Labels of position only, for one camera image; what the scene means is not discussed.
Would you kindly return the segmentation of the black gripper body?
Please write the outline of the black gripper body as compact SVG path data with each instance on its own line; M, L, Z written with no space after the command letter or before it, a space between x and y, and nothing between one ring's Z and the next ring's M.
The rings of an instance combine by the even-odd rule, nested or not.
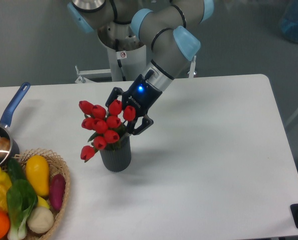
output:
M129 89L122 93L122 109L132 106L136 111L136 117L143 117L162 95L162 91L148 82L152 73L140 74L131 84Z

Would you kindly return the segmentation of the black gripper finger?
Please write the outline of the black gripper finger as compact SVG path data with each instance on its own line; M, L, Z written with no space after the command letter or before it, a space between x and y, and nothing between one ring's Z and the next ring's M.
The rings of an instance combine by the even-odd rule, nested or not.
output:
M120 87L114 87L105 103L105 106L109 106L114 100L118 98L118 96L122 96L124 91Z
M145 131L147 128L149 128L150 126L152 126L154 124L153 119L151 119L147 115L144 115L143 117L141 117L141 119L142 119L142 122L138 127L135 127L136 123L138 122L137 117L132 121L127 121L126 133L125 133L126 136L139 135L143 131Z

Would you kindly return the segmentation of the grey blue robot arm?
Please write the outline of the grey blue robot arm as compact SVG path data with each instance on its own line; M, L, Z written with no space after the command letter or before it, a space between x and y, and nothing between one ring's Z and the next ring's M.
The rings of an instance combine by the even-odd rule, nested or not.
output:
M128 90L114 88L107 99L121 97L133 107L126 135L139 135L153 124L148 110L187 64L192 64L200 41L189 29L210 18L211 0L173 0L154 12L137 0L72 0L68 10L80 29L96 31L107 48L114 81L131 81Z

